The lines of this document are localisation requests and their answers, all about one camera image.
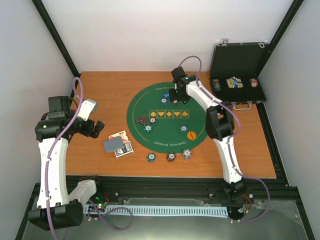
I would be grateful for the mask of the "orange round blind button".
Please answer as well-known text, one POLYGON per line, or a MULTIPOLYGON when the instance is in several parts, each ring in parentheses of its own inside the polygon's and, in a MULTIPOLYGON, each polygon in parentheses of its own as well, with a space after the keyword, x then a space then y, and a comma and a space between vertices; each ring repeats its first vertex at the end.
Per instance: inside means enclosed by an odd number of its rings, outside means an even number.
POLYGON ((197 134, 194 131, 189 131, 187 133, 187 138, 191 141, 194 141, 197 138, 197 134))

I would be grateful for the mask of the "triangular red dealer button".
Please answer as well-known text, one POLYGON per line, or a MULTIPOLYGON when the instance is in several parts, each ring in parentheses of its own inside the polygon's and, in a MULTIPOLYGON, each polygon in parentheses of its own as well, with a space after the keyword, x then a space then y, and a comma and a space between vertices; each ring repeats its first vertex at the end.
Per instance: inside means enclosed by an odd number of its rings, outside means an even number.
POLYGON ((146 115, 138 117, 135 121, 137 123, 142 124, 143 126, 145 126, 146 125, 146 115))

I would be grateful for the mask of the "green blue chip stack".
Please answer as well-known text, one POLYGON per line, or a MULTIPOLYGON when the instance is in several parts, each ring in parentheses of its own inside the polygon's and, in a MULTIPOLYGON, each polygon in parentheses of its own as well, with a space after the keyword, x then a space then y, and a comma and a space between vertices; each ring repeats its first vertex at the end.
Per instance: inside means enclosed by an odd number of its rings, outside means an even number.
POLYGON ((153 152, 149 153, 146 159, 149 163, 153 163, 156 160, 156 155, 153 152))

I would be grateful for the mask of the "red brown chip stack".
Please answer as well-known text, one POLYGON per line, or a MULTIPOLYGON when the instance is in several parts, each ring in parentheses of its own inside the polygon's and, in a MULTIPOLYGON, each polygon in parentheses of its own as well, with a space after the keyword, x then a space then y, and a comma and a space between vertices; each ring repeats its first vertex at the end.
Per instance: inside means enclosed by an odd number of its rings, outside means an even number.
POLYGON ((166 159, 168 162, 173 162, 176 158, 176 154, 173 152, 170 152, 167 154, 166 159))

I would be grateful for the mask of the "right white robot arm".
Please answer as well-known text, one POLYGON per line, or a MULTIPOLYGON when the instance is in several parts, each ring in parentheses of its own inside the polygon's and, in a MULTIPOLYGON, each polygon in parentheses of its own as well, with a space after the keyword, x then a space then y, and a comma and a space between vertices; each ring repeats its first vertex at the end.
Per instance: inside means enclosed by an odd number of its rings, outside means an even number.
POLYGON ((195 75, 188 76, 181 66, 171 71, 174 88, 169 90, 170 101, 195 100, 205 111, 205 131, 213 139, 222 164, 224 198, 236 202, 244 194, 244 177, 234 146, 234 113, 230 104, 216 98, 195 75))

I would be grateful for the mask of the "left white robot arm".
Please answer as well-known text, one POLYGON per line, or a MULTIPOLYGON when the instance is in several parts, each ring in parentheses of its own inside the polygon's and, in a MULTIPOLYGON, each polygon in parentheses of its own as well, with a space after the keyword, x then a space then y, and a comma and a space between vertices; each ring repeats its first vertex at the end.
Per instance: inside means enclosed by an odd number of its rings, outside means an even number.
POLYGON ((96 139, 104 128, 101 121, 89 118, 97 103, 86 99, 76 110, 68 96, 48 99, 48 112, 35 127, 41 157, 41 179, 37 204, 28 220, 45 230, 79 226, 87 202, 103 198, 104 188, 98 176, 85 176, 71 192, 67 190, 66 156, 70 137, 80 134, 96 139))

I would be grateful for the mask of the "green blue poker chip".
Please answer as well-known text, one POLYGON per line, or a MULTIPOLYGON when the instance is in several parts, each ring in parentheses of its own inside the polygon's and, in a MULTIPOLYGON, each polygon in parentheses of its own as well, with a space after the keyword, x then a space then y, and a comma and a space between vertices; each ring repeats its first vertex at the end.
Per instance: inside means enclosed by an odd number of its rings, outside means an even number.
POLYGON ((150 131, 152 131, 152 129, 153 129, 153 127, 150 124, 147 124, 144 126, 144 131, 146 131, 146 132, 150 132, 150 131))

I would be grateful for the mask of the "blue round blind button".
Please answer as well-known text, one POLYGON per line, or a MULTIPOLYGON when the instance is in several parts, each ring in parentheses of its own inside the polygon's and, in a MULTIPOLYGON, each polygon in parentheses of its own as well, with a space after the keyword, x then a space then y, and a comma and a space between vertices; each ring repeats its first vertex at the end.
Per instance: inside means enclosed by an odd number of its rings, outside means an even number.
POLYGON ((163 97, 165 98, 165 99, 170 99, 170 94, 169 94, 169 92, 165 92, 164 94, 163 94, 163 97))

